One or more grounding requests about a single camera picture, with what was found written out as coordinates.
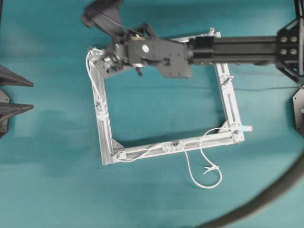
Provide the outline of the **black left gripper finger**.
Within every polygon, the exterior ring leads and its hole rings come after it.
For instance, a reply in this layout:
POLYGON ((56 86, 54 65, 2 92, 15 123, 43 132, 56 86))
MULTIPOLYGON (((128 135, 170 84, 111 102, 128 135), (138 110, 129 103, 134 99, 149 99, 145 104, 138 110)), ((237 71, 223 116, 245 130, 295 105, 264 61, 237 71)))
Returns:
POLYGON ((12 72, 4 66, 0 66, 0 85, 1 86, 27 86, 33 87, 34 84, 24 77, 12 72))
POLYGON ((34 108, 32 104, 8 104, 8 115, 6 116, 8 119, 16 116, 18 114, 22 114, 26 111, 29 111, 34 108))

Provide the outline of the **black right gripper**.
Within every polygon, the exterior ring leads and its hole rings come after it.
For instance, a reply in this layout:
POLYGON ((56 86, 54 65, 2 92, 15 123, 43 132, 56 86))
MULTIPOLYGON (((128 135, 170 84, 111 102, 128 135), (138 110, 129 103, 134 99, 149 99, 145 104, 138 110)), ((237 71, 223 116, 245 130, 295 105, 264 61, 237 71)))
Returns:
POLYGON ((100 53, 97 60, 105 62, 109 58, 110 67, 114 71, 123 71, 131 67, 141 76, 141 68, 146 65, 157 66, 156 62, 146 59, 139 63, 130 63, 127 51, 132 38, 155 38, 157 36, 147 23, 134 29, 124 27, 119 15, 121 4, 121 0, 95 0, 84 8, 84 13, 80 17, 82 23, 87 28, 96 27, 112 39, 112 43, 104 50, 93 48, 88 52, 85 65, 89 76, 91 75, 89 57, 93 51, 100 53))

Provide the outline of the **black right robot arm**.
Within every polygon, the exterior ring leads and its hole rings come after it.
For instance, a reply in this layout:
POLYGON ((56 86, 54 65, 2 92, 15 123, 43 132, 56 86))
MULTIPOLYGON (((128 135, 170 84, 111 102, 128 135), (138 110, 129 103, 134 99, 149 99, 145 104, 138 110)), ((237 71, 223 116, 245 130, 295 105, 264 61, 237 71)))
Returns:
POLYGON ((293 21, 275 36, 223 37, 192 36, 186 41, 160 38, 149 24, 125 28, 119 15, 120 0, 96 0, 87 5, 80 19, 111 38, 92 64, 104 76, 133 68, 153 66, 166 78, 189 78, 192 65, 222 63, 273 64, 296 83, 304 81, 304 3, 296 0, 293 21))

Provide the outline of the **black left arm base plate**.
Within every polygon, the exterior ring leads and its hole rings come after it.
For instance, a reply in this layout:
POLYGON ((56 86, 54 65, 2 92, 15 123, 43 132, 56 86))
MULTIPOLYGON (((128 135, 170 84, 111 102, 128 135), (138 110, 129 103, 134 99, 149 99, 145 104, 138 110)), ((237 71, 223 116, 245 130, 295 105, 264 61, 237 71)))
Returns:
POLYGON ((2 138, 8 131, 8 104, 10 98, 0 90, 0 137, 2 138))

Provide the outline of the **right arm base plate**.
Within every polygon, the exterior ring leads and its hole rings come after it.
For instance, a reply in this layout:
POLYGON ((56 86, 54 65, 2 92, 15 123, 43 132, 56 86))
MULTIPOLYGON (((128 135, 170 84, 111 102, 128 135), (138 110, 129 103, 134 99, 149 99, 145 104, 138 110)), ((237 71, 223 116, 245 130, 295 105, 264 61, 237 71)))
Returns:
POLYGON ((304 86, 292 97, 294 109, 294 124, 296 131, 304 136, 304 86))

